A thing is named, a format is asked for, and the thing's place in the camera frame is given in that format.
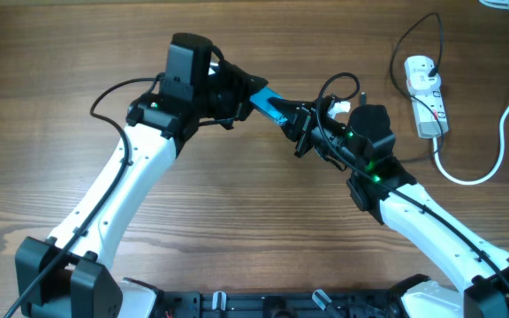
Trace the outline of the Galaxy S25 smartphone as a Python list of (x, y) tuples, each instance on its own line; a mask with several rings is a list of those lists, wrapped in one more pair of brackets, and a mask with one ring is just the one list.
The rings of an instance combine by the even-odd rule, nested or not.
[(287, 118), (270, 103), (271, 98), (281, 99), (282, 96), (269, 87), (264, 87), (259, 92), (251, 95), (249, 101), (254, 105), (256, 110), (271, 120), (275, 125), (283, 126), (287, 123)]

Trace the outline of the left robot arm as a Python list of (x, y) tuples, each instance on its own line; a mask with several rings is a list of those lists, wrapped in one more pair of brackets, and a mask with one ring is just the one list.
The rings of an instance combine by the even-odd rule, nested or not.
[(15, 255), (26, 317), (159, 317), (163, 291), (110, 270), (125, 231), (156, 181), (206, 125), (231, 129), (267, 86), (228, 62), (198, 34), (172, 36), (165, 69), (118, 127), (119, 143), (79, 205), (44, 240), (26, 238)]

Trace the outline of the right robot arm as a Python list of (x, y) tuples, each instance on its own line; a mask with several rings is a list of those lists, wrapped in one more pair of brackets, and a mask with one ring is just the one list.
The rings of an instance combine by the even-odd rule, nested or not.
[(393, 155), (387, 110), (363, 105), (345, 124), (330, 117), (331, 97), (314, 102), (265, 98), (258, 110), (294, 141), (298, 154), (317, 150), (348, 168), (353, 202), (422, 251), (452, 282), (441, 287), (425, 275), (394, 285), (393, 317), (509, 317), (509, 253), (483, 240), (445, 211)]

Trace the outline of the white USB charger plug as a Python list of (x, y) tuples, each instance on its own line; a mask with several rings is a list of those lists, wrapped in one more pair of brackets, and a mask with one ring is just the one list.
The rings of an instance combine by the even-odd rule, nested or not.
[(441, 78), (438, 74), (429, 76), (427, 72), (412, 72), (407, 77), (406, 86), (411, 95), (425, 95), (441, 87)]

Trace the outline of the white power strip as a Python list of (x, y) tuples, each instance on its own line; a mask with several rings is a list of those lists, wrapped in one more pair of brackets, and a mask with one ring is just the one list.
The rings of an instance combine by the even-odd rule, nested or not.
[[(411, 56), (405, 61), (404, 67), (407, 80), (412, 72), (427, 72), (429, 74), (434, 70), (435, 65), (429, 57)], [(420, 138), (433, 139), (448, 132), (449, 125), (441, 87), (437, 91), (428, 92), (425, 95), (411, 95), (411, 101)]]

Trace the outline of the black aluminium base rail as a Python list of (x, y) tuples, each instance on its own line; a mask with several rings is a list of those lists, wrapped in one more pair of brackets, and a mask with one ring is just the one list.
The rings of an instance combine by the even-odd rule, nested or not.
[(307, 293), (163, 291), (151, 313), (164, 318), (406, 317), (386, 290)]

